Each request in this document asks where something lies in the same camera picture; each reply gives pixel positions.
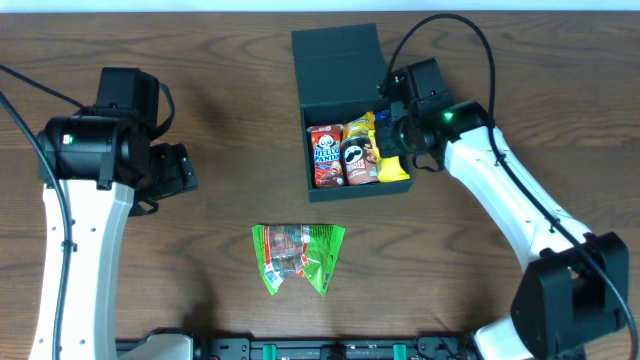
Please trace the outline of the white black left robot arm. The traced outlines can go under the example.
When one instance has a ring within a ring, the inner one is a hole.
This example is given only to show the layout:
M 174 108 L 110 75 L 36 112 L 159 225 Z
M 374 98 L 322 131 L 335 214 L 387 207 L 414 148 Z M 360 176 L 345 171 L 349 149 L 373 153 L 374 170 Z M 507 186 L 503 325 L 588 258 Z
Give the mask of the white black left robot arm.
M 132 116 L 54 117 L 39 133 L 46 255 L 32 359 L 115 359 L 122 239 L 130 217 L 196 189 L 182 144 Z

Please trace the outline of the yellow snack packet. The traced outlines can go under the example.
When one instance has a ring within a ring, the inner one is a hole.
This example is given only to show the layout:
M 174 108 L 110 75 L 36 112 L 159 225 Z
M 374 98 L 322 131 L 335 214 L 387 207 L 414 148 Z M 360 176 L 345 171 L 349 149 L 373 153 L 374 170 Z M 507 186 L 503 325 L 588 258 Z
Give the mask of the yellow snack packet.
M 383 158 L 377 146 L 375 139 L 375 131 L 368 132 L 374 153 L 376 155 L 376 167 L 378 171 L 378 180 L 381 183 L 391 183 L 405 181 L 410 179 L 410 175 L 401 166 L 399 157 Z

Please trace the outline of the red Hello Panda snack box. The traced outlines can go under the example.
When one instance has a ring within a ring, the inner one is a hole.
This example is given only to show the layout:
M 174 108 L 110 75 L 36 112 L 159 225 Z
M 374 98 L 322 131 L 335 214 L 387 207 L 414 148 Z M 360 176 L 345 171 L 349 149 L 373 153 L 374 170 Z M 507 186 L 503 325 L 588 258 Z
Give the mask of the red Hello Panda snack box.
M 344 186 L 340 149 L 343 126 L 340 124 L 311 126 L 306 131 L 311 140 L 315 186 L 317 188 Z

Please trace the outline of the small red Pringles can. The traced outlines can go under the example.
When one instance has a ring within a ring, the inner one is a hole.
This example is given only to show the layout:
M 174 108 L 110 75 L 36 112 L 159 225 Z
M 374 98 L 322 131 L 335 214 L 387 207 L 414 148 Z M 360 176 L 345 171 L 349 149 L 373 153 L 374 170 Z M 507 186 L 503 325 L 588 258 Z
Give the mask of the small red Pringles can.
M 341 144 L 341 161 L 350 186 L 376 183 L 378 157 L 367 136 L 345 139 Z

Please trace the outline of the blue cookie roll packet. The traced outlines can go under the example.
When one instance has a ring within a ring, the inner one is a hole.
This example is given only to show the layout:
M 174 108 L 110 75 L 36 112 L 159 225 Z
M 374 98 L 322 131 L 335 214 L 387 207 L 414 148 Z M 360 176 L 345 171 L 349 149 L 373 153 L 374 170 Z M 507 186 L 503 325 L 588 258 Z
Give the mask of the blue cookie roll packet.
M 374 121 L 375 122 L 387 121 L 390 117 L 391 117 L 391 111 L 390 110 L 383 110 L 383 111 L 379 111 L 379 112 L 375 112 L 374 113 Z

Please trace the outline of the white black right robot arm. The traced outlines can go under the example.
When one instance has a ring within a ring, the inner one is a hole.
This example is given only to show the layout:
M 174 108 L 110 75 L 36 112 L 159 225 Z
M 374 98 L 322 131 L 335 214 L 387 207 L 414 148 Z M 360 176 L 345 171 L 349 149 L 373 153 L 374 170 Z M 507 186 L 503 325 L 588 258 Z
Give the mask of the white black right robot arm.
M 613 232 L 596 235 L 566 212 L 507 145 L 477 102 L 425 112 L 402 103 L 375 116 L 382 157 L 430 154 L 460 181 L 504 234 L 523 277 L 504 318 L 478 329 L 482 359 L 553 359 L 623 328 L 631 358 L 638 330 L 627 304 L 629 252 Z

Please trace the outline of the dark green gift box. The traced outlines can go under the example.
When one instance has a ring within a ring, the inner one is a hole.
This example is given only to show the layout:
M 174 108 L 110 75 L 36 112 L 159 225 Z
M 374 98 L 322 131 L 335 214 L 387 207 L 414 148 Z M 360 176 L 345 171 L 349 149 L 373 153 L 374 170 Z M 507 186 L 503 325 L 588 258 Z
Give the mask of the dark green gift box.
M 387 69 L 374 23 L 293 31 L 292 56 L 300 103 L 308 196 L 311 202 L 400 194 L 413 180 L 334 188 L 315 186 L 311 126 L 345 124 L 390 108 L 378 94 Z

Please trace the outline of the green candy bag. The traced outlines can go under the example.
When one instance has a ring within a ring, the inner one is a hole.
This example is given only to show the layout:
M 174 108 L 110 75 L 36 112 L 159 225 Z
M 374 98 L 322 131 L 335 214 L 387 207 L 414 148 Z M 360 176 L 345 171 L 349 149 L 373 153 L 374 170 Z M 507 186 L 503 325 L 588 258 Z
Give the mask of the green candy bag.
M 252 227 L 258 269 L 271 295 L 292 276 L 306 278 L 326 296 L 345 236 L 328 224 L 258 224 Z

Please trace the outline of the orange Lemond biscuit packet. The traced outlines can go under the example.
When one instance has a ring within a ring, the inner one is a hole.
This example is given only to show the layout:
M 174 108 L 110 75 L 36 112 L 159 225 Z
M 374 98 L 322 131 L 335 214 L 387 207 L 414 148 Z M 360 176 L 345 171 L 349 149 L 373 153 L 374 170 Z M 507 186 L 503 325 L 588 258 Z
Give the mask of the orange Lemond biscuit packet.
M 371 111 L 366 112 L 359 118 L 346 123 L 343 126 L 343 140 L 346 141 L 352 137 L 360 137 L 369 135 L 369 132 L 375 129 L 375 114 Z

